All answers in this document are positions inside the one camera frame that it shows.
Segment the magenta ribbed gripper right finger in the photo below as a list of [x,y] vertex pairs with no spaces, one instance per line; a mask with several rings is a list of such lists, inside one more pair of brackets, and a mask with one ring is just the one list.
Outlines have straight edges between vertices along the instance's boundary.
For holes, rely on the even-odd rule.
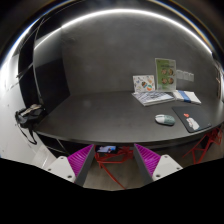
[[134,145],[134,157],[145,185],[182,169],[169,155],[160,156],[139,144]]

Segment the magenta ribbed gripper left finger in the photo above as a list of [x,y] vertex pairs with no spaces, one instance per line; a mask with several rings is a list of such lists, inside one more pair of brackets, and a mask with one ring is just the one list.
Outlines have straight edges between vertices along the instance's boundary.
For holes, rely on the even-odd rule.
[[68,157],[58,157],[46,170],[76,185],[83,186],[94,154],[94,146],[89,145]]

